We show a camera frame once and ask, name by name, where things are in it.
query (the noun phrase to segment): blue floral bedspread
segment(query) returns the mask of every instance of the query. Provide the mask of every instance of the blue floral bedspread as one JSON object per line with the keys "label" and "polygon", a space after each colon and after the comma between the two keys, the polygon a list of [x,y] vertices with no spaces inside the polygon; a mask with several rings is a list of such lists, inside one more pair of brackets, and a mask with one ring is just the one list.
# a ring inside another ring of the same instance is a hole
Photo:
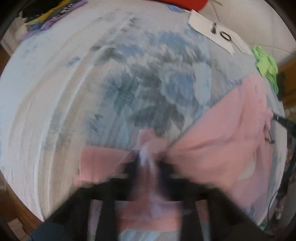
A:
{"label": "blue floral bedspread", "polygon": [[131,149],[142,128],[174,141],[256,71],[250,63],[241,66],[253,56],[231,56],[187,24],[178,31],[148,26],[149,19],[127,14],[91,47],[97,54],[92,72],[104,73],[97,76],[96,110],[85,120],[87,144]]}
{"label": "blue floral bedspread", "polygon": [[[71,191],[85,145],[131,150],[143,128],[172,143],[257,71],[254,56],[235,45],[230,55],[188,17],[154,1],[89,1],[18,47],[0,81],[0,169],[40,219]],[[286,156],[284,131],[272,124],[271,134],[263,212]]]}

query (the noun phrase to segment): pink cloth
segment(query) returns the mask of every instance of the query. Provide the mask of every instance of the pink cloth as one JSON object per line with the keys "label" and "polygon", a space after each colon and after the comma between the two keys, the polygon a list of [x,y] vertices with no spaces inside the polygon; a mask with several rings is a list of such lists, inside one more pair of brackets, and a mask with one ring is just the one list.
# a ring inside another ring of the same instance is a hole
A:
{"label": "pink cloth", "polygon": [[[123,202],[120,227],[143,231],[173,231],[181,227],[178,203],[167,202],[159,192],[155,161],[166,156],[179,173],[197,183],[213,183],[242,208],[252,206],[254,213],[265,205],[272,146],[268,130],[272,112],[267,109],[261,76],[251,74],[195,123],[173,146],[153,130],[139,132],[137,146],[141,165],[132,202]],[[81,154],[80,181],[102,182],[119,164],[128,161],[128,152],[86,146]],[[249,178],[239,175],[255,161]]]}

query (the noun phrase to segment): yellow cloth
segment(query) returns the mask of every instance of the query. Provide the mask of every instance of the yellow cloth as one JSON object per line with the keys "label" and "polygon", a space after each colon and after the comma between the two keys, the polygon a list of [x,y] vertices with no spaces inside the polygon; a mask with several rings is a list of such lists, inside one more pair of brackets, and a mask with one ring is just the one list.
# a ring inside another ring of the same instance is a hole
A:
{"label": "yellow cloth", "polygon": [[42,14],[40,17],[30,21],[30,22],[27,22],[26,25],[32,25],[32,24],[35,24],[37,22],[41,22],[43,23],[51,14],[53,14],[56,10],[58,10],[59,8],[67,5],[68,3],[70,3],[71,0],[63,0],[60,2],[59,5],[57,5],[56,7],[50,9],[47,13],[45,14]]}

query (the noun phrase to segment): white paper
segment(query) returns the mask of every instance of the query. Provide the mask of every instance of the white paper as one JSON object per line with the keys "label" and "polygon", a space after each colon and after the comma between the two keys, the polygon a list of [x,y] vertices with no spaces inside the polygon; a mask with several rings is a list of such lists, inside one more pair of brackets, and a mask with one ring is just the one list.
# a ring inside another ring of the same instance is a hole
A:
{"label": "white paper", "polygon": [[204,36],[208,37],[210,40],[214,41],[216,44],[220,45],[224,49],[226,49],[229,53],[234,55],[234,49],[232,47],[231,41],[227,41],[221,37],[219,31],[217,34],[213,34],[211,32],[213,28],[213,22],[203,17],[199,13],[194,10],[191,10],[191,14],[188,19],[188,23],[193,27],[196,31],[200,32]]}
{"label": "white paper", "polygon": [[253,54],[249,45],[246,44],[237,33],[233,32],[228,28],[222,27],[220,25],[218,26],[218,30],[224,31],[225,33],[229,34],[229,36],[231,37],[231,40],[234,42],[234,44],[239,48],[239,50],[242,53],[251,54],[251,55]]}

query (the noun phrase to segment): black cable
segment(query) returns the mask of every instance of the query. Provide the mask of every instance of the black cable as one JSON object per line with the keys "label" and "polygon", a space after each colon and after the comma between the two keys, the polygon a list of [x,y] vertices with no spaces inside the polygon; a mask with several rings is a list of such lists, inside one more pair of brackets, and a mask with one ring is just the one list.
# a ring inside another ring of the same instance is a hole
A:
{"label": "black cable", "polygon": [[271,203],[272,203],[272,200],[274,199],[274,197],[275,197],[275,195],[277,194],[278,190],[279,190],[279,189],[277,189],[277,190],[275,191],[275,193],[272,195],[272,198],[271,198],[271,200],[270,200],[270,202],[269,202],[268,210],[267,210],[267,225],[266,225],[266,227],[265,227],[264,230],[263,230],[263,231],[265,231],[265,229],[266,229],[267,227],[270,227],[270,229],[271,229],[271,231],[272,231],[273,234],[274,234],[274,230],[272,230],[272,227],[271,227],[271,225],[270,225],[269,210],[270,210],[270,205],[271,205]]}

